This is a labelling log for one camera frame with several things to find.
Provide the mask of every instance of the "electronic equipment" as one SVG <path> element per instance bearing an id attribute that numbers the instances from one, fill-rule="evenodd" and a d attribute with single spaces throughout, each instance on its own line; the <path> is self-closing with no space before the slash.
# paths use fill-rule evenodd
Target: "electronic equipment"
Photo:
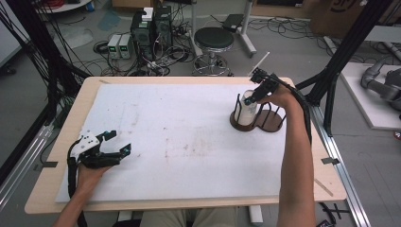
<path id="1" fill-rule="evenodd" d="M 157 42 L 166 47 L 173 45 L 171 20 L 171 6 L 156 8 L 154 23 L 156 25 Z"/>
<path id="2" fill-rule="evenodd" d="M 158 45 L 155 43 L 156 30 L 153 21 L 142 20 L 142 10 L 136 11 L 132 18 L 131 35 L 134 40 L 135 53 L 138 59 L 154 61 L 154 53 Z"/>
<path id="3" fill-rule="evenodd" d="M 121 58 L 130 59 L 133 52 L 133 43 L 131 35 L 130 34 L 122 35 L 118 46 L 120 48 Z"/>
<path id="4" fill-rule="evenodd" d="M 153 8 L 144 8 L 142 13 L 142 21 L 151 21 L 153 18 Z"/>
<path id="5" fill-rule="evenodd" d="M 120 43 L 121 35 L 113 35 L 107 44 L 107 48 L 109 49 L 109 55 L 112 59 L 120 59 L 120 48 L 118 48 L 118 44 Z"/>
<path id="6" fill-rule="evenodd" d="M 236 29 L 241 25 L 244 14 L 230 14 L 223 23 L 223 28 L 231 32 L 236 32 Z"/>

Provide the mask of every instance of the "white cylinder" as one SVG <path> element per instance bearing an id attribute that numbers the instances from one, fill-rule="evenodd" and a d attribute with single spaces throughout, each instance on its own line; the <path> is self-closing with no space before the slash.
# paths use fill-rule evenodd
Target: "white cylinder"
<path id="1" fill-rule="evenodd" d="M 244 95 L 242 96 L 241 100 L 239 101 L 241 103 L 242 109 L 239 108 L 239 105 L 236 106 L 235 115 L 234 115 L 235 121 L 237 121 L 238 124 L 240 124 L 242 126 L 251 125 L 253 123 L 254 116 L 256 114 L 257 104 L 255 102 L 249 106 L 245 105 L 245 103 L 244 103 L 245 98 L 250 97 L 252 94 L 253 94 L 253 90 L 246 91 L 244 93 Z"/>

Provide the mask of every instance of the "stool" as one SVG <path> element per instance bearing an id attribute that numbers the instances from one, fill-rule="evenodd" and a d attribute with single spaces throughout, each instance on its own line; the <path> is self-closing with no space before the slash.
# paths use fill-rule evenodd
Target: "stool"
<path id="1" fill-rule="evenodd" d="M 194 36 L 195 45 L 208 54 L 197 56 L 194 60 L 194 71 L 203 75 L 218 76 L 226 71 L 230 73 L 227 61 L 216 53 L 229 50 L 234 43 L 230 31 L 221 27 L 204 27 Z"/>

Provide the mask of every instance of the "white paper sheet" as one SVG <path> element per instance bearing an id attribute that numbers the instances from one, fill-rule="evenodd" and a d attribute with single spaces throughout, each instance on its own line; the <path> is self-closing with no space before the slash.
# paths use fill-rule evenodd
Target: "white paper sheet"
<path id="1" fill-rule="evenodd" d="M 275 133 L 237 131 L 229 121 L 237 94 L 253 88 L 103 84 L 82 131 L 116 130 L 100 150 L 131 143 L 132 151 L 105 173 L 92 201 L 278 195 L 286 121 Z M 69 201 L 66 176 L 56 201 Z"/>

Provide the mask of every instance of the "wooden table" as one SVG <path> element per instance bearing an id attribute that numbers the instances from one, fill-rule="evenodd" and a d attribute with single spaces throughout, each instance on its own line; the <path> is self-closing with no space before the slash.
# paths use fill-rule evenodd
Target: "wooden table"
<path id="1" fill-rule="evenodd" d="M 282 79 L 290 84 L 290 79 Z M 252 84 L 249 78 L 198 78 L 198 77 L 165 77 L 165 78 L 88 78 L 82 85 L 77 99 L 68 114 L 60 135 L 50 152 L 48 162 L 58 162 L 55 168 L 44 168 L 26 203 L 28 214 L 59 213 L 64 203 L 55 203 L 64 170 L 66 154 L 70 146 L 77 140 L 81 126 L 96 98 L 99 86 L 103 83 L 125 84 Z M 315 169 L 315 201 L 343 201 L 345 189 L 331 164 L 324 165 L 323 158 L 328 154 L 324 145 L 312 127 L 312 153 Z M 190 208 L 232 205 L 254 205 L 278 203 L 278 197 L 255 198 L 223 198 L 223 199 L 189 199 L 168 201 L 104 201 L 94 202 L 86 206 L 87 211 L 121 211 L 147 210 L 163 208 Z"/>

